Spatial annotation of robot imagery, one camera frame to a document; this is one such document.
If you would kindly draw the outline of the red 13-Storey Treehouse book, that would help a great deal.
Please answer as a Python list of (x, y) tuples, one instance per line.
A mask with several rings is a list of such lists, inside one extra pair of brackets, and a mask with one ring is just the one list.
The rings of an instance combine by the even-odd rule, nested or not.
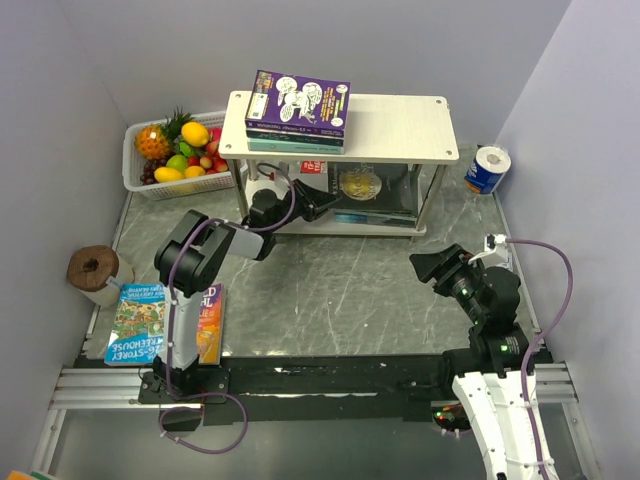
[(304, 160), (300, 163), (301, 174), (325, 174), (327, 164), (324, 161)]

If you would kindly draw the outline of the dark grey Mansfield book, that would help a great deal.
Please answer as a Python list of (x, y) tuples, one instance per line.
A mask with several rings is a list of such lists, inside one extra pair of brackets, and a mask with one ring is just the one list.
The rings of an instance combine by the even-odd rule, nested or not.
[(415, 217), (418, 177), (406, 164), (330, 162), (328, 191), (340, 197), (338, 210)]

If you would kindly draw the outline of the Little Women floral book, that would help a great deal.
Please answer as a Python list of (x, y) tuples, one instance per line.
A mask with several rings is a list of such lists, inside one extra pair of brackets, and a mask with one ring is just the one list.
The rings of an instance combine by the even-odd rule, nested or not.
[(252, 139), (277, 140), (295, 143), (318, 144), (327, 146), (344, 146), (344, 139), (337, 137), (325, 137), (318, 135), (303, 135), (296, 133), (283, 133), (279, 131), (267, 131), (259, 129), (248, 129), (246, 136)]

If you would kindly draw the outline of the teal paperback book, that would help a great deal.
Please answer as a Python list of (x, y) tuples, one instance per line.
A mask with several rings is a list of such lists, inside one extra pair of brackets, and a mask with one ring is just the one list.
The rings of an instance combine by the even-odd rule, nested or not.
[(310, 144), (300, 142), (288, 142), (268, 139), (249, 139), (247, 146), (250, 151), (274, 151), (281, 153), (326, 153), (332, 155), (342, 155), (344, 148), (341, 146), (331, 146), (322, 144)]

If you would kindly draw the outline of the purple 52-Storey Treehouse book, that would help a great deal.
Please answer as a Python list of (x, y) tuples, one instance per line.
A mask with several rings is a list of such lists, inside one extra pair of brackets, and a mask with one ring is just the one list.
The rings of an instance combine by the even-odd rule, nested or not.
[(245, 126), (342, 138), (350, 94), (348, 81), (259, 70), (249, 96)]

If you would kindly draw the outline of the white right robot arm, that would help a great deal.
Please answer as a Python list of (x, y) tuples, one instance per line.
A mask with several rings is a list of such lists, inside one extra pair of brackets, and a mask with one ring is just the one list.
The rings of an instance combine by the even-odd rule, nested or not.
[(470, 319), (469, 346), (443, 353), (437, 386), (466, 414), (489, 479), (558, 476), (539, 411), (534, 351), (549, 334), (529, 340), (516, 323), (521, 280), (505, 267), (514, 239), (488, 235), (472, 254), (458, 244), (413, 254), (419, 281), (454, 299)]

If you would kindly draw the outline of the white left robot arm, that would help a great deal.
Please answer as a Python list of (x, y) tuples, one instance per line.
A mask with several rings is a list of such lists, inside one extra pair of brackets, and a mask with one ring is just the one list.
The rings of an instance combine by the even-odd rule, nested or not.
[(335, 194), (296, 179), (278, 197), (271, 189), (254, 193), (240, 224), (190, 210), (156, 252), (154, 266), (164, 287), (167, 307), (163, 345), (152, 363), (162, 389), (185, 402), (198, 389), (197, 329), (201, 301), (227, 255), (265, 259), (275, 246), (275, 232), (301, 218), (313, 222), (339, 201)]

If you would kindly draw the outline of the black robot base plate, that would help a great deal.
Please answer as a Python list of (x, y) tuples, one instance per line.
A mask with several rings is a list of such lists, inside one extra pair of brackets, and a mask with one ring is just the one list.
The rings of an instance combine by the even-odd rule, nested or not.
[(434, 403), (455, 398), (442, 355), (225, 357), (198, 367), (197, 393), (189, 398), (171, 397), (164, 380), (145, 373), (139, 401), (196, 407), (207, 426), (243, 419), (429, 422)]

